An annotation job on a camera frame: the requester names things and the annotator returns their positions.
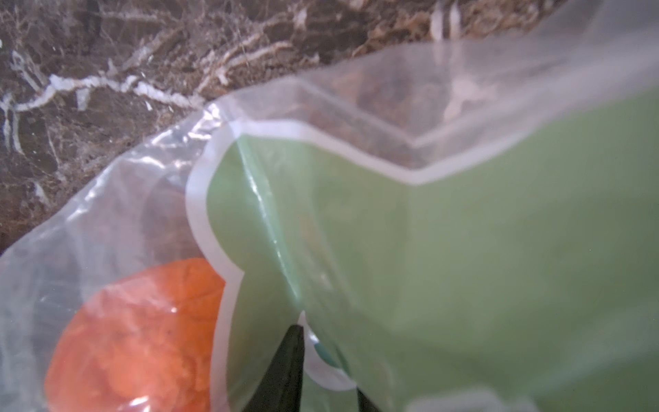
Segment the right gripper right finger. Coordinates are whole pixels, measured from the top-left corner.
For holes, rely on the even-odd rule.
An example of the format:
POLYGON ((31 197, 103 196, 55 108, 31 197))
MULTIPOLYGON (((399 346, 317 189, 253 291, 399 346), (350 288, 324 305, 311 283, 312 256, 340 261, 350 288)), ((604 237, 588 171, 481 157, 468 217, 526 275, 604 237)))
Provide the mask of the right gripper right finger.
POLYGON ((379 409, 360 390, 357 390, 359 412, 379 412, 379 409))

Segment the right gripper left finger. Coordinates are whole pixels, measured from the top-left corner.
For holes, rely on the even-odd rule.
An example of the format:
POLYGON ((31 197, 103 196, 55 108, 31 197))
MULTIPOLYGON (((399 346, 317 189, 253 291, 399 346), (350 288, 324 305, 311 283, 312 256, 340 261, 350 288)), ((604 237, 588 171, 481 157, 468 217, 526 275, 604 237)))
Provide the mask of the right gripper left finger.
POLYGON ((304 379, 302 326, 288 328, 244 412, 299 412, 304 379))

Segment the green-seal clear zip-top bag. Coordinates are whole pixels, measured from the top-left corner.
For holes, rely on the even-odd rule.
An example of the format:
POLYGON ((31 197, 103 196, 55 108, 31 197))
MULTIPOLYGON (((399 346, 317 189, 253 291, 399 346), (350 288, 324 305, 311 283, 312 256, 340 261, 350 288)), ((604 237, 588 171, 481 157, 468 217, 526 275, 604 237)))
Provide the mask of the green-seal clear zip-top bag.
POLYGON ((658 408, 658 4, 393 46, 228 94, 126 152, 1 258, 1 408, 51 411, 105 286, 224 279, 210 409, 288 328, 300 411, 658 408))

